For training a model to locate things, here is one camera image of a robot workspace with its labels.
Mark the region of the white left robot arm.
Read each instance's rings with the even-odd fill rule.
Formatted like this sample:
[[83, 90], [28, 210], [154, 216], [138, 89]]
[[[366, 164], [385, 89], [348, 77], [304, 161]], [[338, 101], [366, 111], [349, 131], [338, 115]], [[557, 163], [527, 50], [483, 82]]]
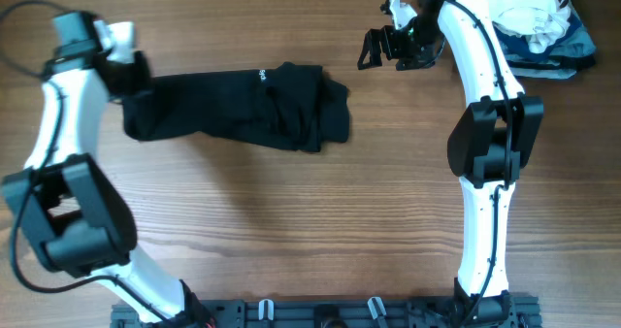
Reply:
[[144, 327], [214, 327], [188, 285], [139, 246], [133, 214], [94, 155], [107, 104], [152, 88], [145, 56], [61, 57], [39, 78], [45, 109], [38, 140], [23, 170], [2, 182], [14, 215], [9, 262], [17, 281], [41, 294], [97, 283]]

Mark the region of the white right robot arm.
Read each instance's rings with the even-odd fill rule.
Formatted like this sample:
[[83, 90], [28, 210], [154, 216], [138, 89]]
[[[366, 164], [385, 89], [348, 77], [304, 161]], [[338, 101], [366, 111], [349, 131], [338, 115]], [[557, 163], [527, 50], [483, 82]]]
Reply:
[[543, 118], [511, 73], [491, 17], [489, 0], [385, 0], [391, 24], [365, 36], [361, 70], [397, 60], [398, 70], [433, 66], [449, 45], [466, 109], [447, 141], [447, 160], [460, 183], [464, 243], [454, 291], [403, 304], [414, 327], [539, 327], [538, 298], [512, 294], [506, 271], [508, 210]]

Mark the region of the black t-shirt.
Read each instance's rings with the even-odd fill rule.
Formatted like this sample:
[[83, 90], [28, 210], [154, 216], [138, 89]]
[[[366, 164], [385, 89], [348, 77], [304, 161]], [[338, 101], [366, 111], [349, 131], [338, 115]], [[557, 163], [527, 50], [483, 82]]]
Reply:
[[157, 77], [122, 101], [137, 141], [197, 132], [282, 150], [319, 152], [350, 133], [348, 89], [319, 65]]

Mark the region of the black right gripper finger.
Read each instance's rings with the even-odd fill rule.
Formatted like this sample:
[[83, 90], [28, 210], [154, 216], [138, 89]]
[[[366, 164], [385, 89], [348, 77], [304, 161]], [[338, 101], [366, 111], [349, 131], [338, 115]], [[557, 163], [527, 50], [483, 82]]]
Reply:
[[433, 51], [419, 51], [414, 53], [400, 53], [396, 56], [397, 71], [428, 69], [435, 65], [437, 55]]
[[363, 47], [357, 61], [359, 70], [366, 70], [382, 65], [382, 40], [384, 29], [370, 29], [366, 34]]

